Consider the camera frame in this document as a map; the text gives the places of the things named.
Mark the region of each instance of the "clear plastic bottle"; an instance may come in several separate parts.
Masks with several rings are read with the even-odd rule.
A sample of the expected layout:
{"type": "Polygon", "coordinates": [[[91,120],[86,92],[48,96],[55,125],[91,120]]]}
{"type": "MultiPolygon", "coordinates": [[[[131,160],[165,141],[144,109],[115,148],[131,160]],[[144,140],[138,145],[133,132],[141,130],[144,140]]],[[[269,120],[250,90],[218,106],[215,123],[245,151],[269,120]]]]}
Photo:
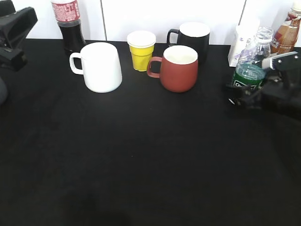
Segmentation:
{"type": "Polygon", "coordinates": [[[259,27],[253,41],[241,52],[235,69],[232,84],[234,87],[259,87],[265,77],[261,65],[263,59],[271,54],[270,43],[273,29],[259,27]]]}
{"type": "Polygon", "coordinates": [[[292,52],[298,39],[301,21],[301,0],[295,1],[287,18],[276,32],[271,43],[272,53],[292,52]]]}
{"type": "Polygon", "coordinates": [[[62,35],[65,53],[80,52],[86,45],[81,32],[77,0],[51,0],[57,24],[62,35]]]}

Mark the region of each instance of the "yellow cup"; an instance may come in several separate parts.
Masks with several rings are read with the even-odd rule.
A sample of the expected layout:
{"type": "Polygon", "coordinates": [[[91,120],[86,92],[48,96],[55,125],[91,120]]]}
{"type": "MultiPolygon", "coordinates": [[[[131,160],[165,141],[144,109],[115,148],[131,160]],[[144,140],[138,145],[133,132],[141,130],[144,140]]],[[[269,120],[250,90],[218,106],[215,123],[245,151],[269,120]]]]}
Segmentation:
{"type": "Polygon", "coordinates": [[[154,45],[147,48],[135,48],[130,46],[130,51],[132,53],[134,69],[140,72],[145,72],[154,51],[154,45]]]}
{"type": "Polygon", "coordinates": [[[127,36],[135,70],[145,72],[152,57],[156,36],[148,31],[135,31],[127,36]]]}

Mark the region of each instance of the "brown mug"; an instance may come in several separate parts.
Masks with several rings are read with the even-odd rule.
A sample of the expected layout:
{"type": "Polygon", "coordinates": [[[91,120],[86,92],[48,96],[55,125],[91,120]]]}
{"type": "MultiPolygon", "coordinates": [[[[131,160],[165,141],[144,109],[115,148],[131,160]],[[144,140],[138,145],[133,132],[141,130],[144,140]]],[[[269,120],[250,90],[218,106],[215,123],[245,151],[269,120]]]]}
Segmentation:
{"type": "Polygon", "coordinates": [[[153,57],[147,67],[147,75],[160,78],[169,91],[182,93],[191,89],[198,77],[198,53],[187,46],[171,46],[162,57],[153,57]],[[161,62],[160,73],[151,72],[151,63],[161,62]]]}

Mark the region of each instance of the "mug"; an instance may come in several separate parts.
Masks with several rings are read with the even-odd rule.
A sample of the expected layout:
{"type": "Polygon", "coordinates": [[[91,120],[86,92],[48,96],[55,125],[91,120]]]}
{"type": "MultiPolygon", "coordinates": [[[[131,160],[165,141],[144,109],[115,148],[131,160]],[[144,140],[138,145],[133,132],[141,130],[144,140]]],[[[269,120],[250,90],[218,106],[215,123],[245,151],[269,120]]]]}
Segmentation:
{"type": "Polygon", "coordinates": [[[191,89],[198,77],[198,53],[187,46],[171,46],[162,57],[153,57],[147,68],[152,78],[160,78],[161,84],[169,91],[182,93],[191,89]],[[161,62],[160,73],[151,72],[151,63],[161,62]]]}
{"type": "Polygon", "coordinates": [[[174,45],[170,43],[171,33],[178,34],[177,45],[188,46],[197,51],[199,64],[206,61],[210,37],[210,28],[206,24],[188,22],[182,24],[179,30],[171,29],[167,34],[167,43],[169,46],[174,45]]]}
{"type": "Polygon", "coordinates": [[[70,67],[75,74],[84,75],[86,86],[93,92],[111,92],[122,82],[118,51],[106,42],[92,43],[80,53],[72,53],[70,67]],[[81,59],[82,70],[75,67],[74,58],[81,59]]]}

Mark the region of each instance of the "cola bottle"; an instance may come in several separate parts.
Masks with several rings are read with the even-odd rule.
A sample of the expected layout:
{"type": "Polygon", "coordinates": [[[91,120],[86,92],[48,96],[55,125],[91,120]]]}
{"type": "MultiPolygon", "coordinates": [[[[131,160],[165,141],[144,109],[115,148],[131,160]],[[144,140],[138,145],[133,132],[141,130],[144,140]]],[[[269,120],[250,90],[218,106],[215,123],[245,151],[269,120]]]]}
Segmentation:
{"type": "Polygon", "coordinates": [[[81,21],[77,0],[51,0],[57,24],[63,35],[66,55],[80,52],[86,45],[81,32],[81,21]]]}

